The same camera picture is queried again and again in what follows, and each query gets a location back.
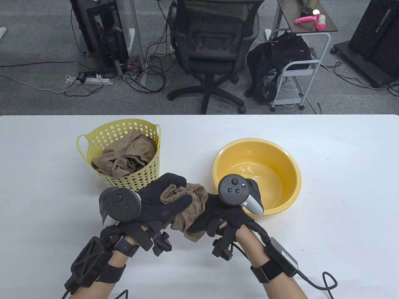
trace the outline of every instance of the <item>brown cloth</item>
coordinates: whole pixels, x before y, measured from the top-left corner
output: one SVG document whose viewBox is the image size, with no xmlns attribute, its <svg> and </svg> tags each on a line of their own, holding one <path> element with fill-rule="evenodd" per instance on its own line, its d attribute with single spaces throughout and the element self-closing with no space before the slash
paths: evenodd
<svg viewBox="0 0 399 299">
<path fill-rule="evenodd" d="M 93 164 L 100 174 L 119 179 L 139 171 L 155 156 L 155 142 L 144 134 L 132 131 L 103 150 Z"/>
<path fill-rule="evenodd" d="M 199 184 L 187 184 L 186 187 L 176 187 L 171 184 L 162 194 L 160 201 L 170 204 L 184 195 L 191 195 L 193 203 L 183 212 L 177 215 L 170 226 L 173 230 L 179 230 L 190 241 L 197 242 L 205 232 L 189 234 L 186 230 L 193 224 L 194 220 L 205 210 L 205 203 L 208 200 L 208 192 Z"/>
</svg>

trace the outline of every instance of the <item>gray carpet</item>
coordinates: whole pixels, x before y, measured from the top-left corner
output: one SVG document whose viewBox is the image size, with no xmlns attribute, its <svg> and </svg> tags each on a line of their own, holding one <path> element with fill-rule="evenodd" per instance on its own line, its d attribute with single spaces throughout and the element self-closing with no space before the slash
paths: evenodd
<svg viewBox="0 0 399 299">
<path fill-rule="evenodd" d="M 338 25 L 340 31 L 332 34 L 334 43 L 349 40 L 355 31 L 369 1 L 323 0 L 324 6 Z M 164 12 L 170 0 L 160 2 Z M 135 0 L 143 45 L 156 41 L 162 34 L 164 19 L 156 0 Z M 257 41 L 264 41 L 263 28 L 270 28 L 276 2 L 266 0 L 259 9 L 261 32 Z M 69 22 L 71 5 L 68 0 L 4 0 L 0 4 L 0 27 L 8 31 L 0 41 L 0 65 L 30 63 L 36 61 L 78 60 L 79 52 L 73 39 Z M 320 53 L 323 42 L 309 40 Z M 339 56 L 326 55 L 324 63 L 333 65 L 342 61 Z M 5 73 L 22 82 L 41 88 L 63 90 L 67 87 L 65 75 L 76 76 L 78 65 L 34 65 L 27 67 L 1 68 Z M 362 77 L 343 63 L 338 71 L 349 77 Z M 222 88 L 243 98 L 242 94 L 251 85 L 247 67 L 239 75 L 240 81 L 233 85 L 225 83 Z M 149 87 L 155 88 L 159 80 L 150 78 Z M 32 89 L 0 76 L 0 115 L 13 114 L 197 114 L 201 96 L 190 96 L 169 102 L 166 94 L 174 89 L 196 85 L 197 81 L 187 76 L 178 65 L 167 73 L 165 89 L 157 94 L 142 94 L 127 86 L 120 79 L 115 85 L 106 87 L 89 97 L 65 97 L 48 91 Z M 80 85 L 69 91 L 86 94 Z M 252 99 L 246 101 L 248 114 L 270 114 L 268 106 L 259 106 Z M 352 86 L 326 70 L 321 69 L 308 97 L 317 113 L 320 103 L 325 114 L 398 114 L 399 98 L 386 90 L 370 90 Z M 305 110 L 296 107 L 277 106 L 279 114 L 311 114 L 308 104 Z M 236 114 L 237 108 L 213 97 L 208 114 Z"/>
</svg>

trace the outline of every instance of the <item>yellow plastic basket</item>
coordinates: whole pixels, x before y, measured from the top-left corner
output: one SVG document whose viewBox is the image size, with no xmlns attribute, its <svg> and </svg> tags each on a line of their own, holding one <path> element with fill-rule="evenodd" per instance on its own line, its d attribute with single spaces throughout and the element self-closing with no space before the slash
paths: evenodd
<svg viewBox="0 0 399 299">
<path fill-rule="evenodd" d="M 123 138 L 132 131 L 138 131 L 145 134 L 147 137 L 155 141 L 156 153 L 154 158 L 148 165 L 139 171 L 136 171 L 130 175 L 121 177 L 119 179 L 113 179 L 106 175 L 99 174 L 96 169 L 93 168 L 93 158 L 102 156 L 103 150 L 108 147 L 111 143 Z M 79 146 L 80 138 L 84 136 L 89 142 L 86 156 L 83 155 L 82 150 Z M 76 146 L 79 153 L 87 164 L 98 173 L 109 187 L 126 187 L 132 190 L 140 190 L 141 188 L 148 185 L 151 181 L 158 178 L 159 175 L 159 154 L 161 147 L 161 127 L 160 125 L 154 125 L 150 122 L 141 119 L 125 119 L 116 120 L 104 124 L 93 132 L 80 135 L 76 139 Z"/>
</svg>

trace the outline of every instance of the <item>metal cart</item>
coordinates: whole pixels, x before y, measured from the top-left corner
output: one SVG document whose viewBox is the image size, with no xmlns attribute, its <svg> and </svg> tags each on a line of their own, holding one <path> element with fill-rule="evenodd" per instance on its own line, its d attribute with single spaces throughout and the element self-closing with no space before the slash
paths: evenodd
<svg viewBox="0 0 399 299">
<path fill-rule="evenodd" d="M 271 37 L 277 36 L 277 34 L 279 33 L 279 31 L 290 31 L 290 28 L 278 28 L 274 31 L 272 31 Z M 291 62 L 289 64 L 287 64 L 285 66 L 285 68 L 282 70 L 282 73 L 279 77 L 279 83 L 277 85 L 277 94 L 276 94 L 276 98 L 274 99 L 274 101 L 271 103 L 271 107 L 270 107 L 270 111 L 274 112 L 276 111 L 275 106 L 276 105 L 295 105 L 295 104 L 299 104 L 299 109 L 303 110 L 304 107 L 304 102 L 306 100 L 306 97 L 308 96 L 309 90 L 312 87 L 312 83 L 313 80 L 320 68 L 320 65 L 323 61 L 323 58 L 327 52 L 328 46 L 330 45 L 330 41 L 331 41 L 331 35 L 328 32 L 311 32 L 311 33 L 297 33 L 297 36 L 307 36 L 307 35 L 324 35 L 327 37 L 327 41 L 326 44 L 324 45 L 322 54 L 320 56 L 319 59 L 317 59 L 316 57 L 313 57 L 313 60 L 306 60 L 306 61 L 294 61 Z M 310 64 L 308 69 L 301 69 L 301 70 L 292 70 L 289 71 L 288 68 L 292 65 L 299 65 L 299 64 Z M 301 83 L 298 80 L 298 76 L 312 76 L 310 78 L 309 84 L 306 87 L 306 91 L 304 92 Z M 286 80 L 288 80 L 289 78 L 292 79 L 292 81 L 294 82 L 296 89 L 294 90 L 290 90 L 293 92 L 294 98 L 279 98 L 279 94 L 281 91 L 283 84 L 283 80 L 284 78 L 286 78 Z"/>
</svg>

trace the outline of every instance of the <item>hand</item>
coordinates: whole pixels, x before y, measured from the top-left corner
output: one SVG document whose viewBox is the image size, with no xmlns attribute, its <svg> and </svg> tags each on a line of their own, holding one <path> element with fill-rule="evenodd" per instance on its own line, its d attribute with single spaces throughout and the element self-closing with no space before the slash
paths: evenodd
<svg viewBox="0 0 399 299">
<path fill-rule="evenodd" d="M 167 224 L 192 203 L 192 197 L 190 195 L 183 196 L 170 205 L 161 203 L 161 194 L 171 184 L 181 187 L 186 186 L 187 181 L 184 177 L 166 173 L 137 192 L 141 198 L 141 212 L 139 216 L 133 221 L 119 223 L 119 227 L 126 235 L 133 236 L 142 225 L 153 221 Z"/>
<path fill-rule="evenodd" d="M 234 234 L 245 223 L 254 221 L 241 206 L 225 204 L 217 194 L 209 194 L 204 212 L 187 229 L 187 233 L 194 234 L 206 231 L 208 236 L 223 235 L 225 228 Z"/>
</svg>

